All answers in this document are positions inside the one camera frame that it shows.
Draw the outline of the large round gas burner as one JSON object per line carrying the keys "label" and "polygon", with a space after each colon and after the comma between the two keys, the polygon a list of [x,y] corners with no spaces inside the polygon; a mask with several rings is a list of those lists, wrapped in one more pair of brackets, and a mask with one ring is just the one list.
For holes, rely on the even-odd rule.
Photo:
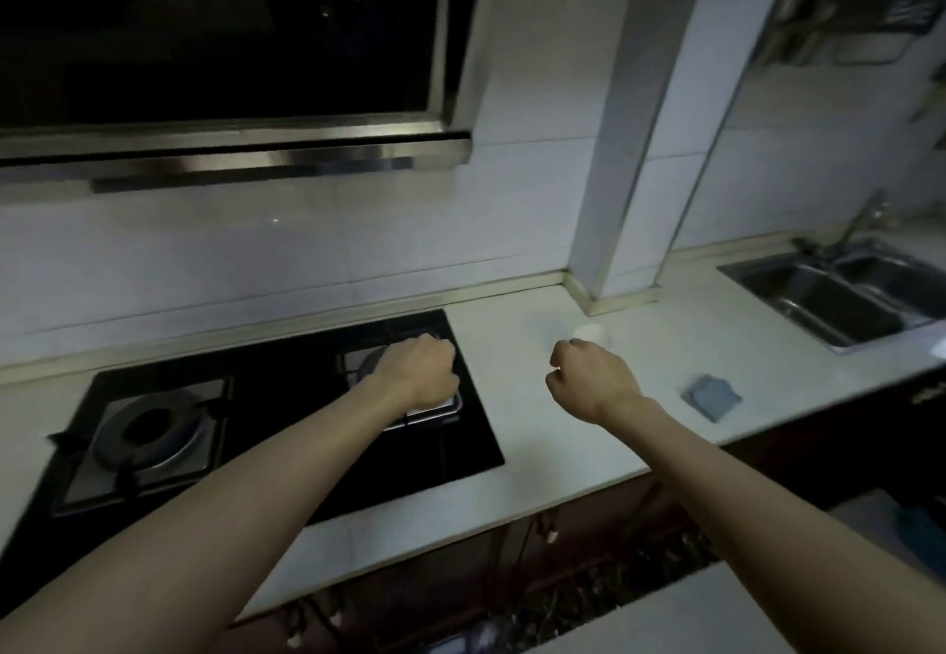
{"label": "large round gas burner", "polygon": [[115,399],[90,433],[56,433],[65,458],[50,514],[64,517],[190,485],[222,458],[231,378]]}

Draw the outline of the dark wooden base cabinet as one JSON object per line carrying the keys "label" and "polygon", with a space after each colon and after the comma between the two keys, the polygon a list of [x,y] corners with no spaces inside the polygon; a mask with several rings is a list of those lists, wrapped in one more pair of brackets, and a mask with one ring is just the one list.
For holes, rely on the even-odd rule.
{"label": "dark wooden base cabinet", "polygon": [[[879,490],[908,541],[946,528],[946,366],[744,436],[724,450],[821,508]],[[236,624],[209,654],[512,652],[674,583],[718,557],[646,473],[296,599]]]}

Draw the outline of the person's left hand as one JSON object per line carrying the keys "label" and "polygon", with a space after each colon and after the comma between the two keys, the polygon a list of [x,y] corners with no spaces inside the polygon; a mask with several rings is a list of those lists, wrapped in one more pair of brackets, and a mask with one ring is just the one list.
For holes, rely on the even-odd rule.
{"label": "person's left hand", "polygon": [[384,350],[372,373],[365,379],[383,395],[396,416],[425,411],[446,402],[421,402],[421,337],[394,343]]}

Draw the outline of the grey folded cloth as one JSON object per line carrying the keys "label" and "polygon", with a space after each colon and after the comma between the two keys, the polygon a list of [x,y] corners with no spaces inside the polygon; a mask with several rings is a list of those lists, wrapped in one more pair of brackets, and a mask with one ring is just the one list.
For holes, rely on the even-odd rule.
{"label": "grey folded cloth", "polygon": [[697,378],[681,393],[681,398],[707,421],[718,423],[743,403],[743,398],[726,380],[710,375]]}

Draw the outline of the steel range hood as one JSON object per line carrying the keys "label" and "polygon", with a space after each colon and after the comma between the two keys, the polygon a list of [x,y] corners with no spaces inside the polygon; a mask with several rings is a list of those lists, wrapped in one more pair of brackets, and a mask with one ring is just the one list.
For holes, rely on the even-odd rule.
{"label": "steel range hood", "polygon": [[0,0],[0,186],[464,165],[497,0]]}

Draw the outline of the black glass gas stove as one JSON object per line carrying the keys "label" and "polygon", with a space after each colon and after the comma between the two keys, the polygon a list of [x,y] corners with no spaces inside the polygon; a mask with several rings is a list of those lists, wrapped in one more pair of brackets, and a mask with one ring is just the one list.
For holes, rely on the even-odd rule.
{"label": "black glass gas stove", "polygon": [[[58,433],[90,433],[105,404],[115,399],[231,378],[232,399],[219,469],[348,392],[373,371],[391,344],[424,333],[455,341],[444,311],[438,310],[107,370],[92,379],[71,421]],[[454,372],[460,384],[454,400],[411,413],[386,429],[307,525],[504,464],[459,346],[455,349]],[[0,555],[0,614],[20,606],[103,541],[196,483],[123,504],[51,516],[58,476],[65,473],[65,458],[50,438],[54,434],[47,437],[53,455]]]}

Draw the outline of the person's right hand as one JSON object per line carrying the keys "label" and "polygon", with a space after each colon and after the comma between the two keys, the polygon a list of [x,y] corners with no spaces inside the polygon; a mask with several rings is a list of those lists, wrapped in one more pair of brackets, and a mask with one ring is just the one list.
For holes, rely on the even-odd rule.
{"label": "person's right hand", "polygon": [[574,361],[552,367],[545,383],[568,414],[606,429],[647,401],[625,361],[592,343]]}

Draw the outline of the small round gas burner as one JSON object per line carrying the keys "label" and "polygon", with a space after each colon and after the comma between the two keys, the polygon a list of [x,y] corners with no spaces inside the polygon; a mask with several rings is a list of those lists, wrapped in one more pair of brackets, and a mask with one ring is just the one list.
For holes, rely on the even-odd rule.
{"label": "small round gas burner", "polygon": [[427,333],[394,343],[374,370],[338,400],[338,408],[381,432],[411,413],[445,406],[459,390],[455,354],[448,340]]}

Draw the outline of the wall-mounted metal rack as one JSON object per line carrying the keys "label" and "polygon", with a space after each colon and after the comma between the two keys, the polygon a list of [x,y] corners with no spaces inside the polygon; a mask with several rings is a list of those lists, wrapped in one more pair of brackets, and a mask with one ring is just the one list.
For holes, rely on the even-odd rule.
{"label": "wall-mounted metal rack", "polygon": [[946,14],[946,0],[776,0],[751,63],[884,66]]}

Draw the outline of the stainless steel double sink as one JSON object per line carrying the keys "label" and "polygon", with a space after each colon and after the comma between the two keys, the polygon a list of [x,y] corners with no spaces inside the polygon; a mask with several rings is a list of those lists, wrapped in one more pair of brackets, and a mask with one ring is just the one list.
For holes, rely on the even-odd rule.
{"label": "stainless steel double sink", "polygon": [[728,279],[838,354],[946,327],[946,269],[878,239],[721,265]]}

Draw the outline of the person's left forearm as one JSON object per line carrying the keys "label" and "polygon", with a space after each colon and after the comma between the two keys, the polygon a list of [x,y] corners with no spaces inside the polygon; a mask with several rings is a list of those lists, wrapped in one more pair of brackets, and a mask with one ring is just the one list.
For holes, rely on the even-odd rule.
{"label": "person's left forearm", "polygon": [[408,410],[372,375],[89,553],[0,621],[0,654],[200,654]]}

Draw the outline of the steel faucet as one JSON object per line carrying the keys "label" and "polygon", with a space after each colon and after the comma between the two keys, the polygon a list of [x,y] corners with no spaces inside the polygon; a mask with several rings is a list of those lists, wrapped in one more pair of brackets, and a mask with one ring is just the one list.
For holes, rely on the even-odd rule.
{"label": "steel faucet", "polygon": [[889,207],[888,191],[878,189],[845,225],[836,240],[820,243],[801,235],[789,239],[792,248],[800,255],[821,262],[834,262],[845,255],[849,243],[861,231],[872,229],[881,222]]}

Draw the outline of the person's right forearm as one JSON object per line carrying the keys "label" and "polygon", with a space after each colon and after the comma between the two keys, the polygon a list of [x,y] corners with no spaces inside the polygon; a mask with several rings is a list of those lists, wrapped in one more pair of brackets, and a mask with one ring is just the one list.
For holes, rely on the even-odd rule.
{"label": "person's right forearm", "polygon": [[799,654],[946,654],[946,589],[670,417],[603,411]]}

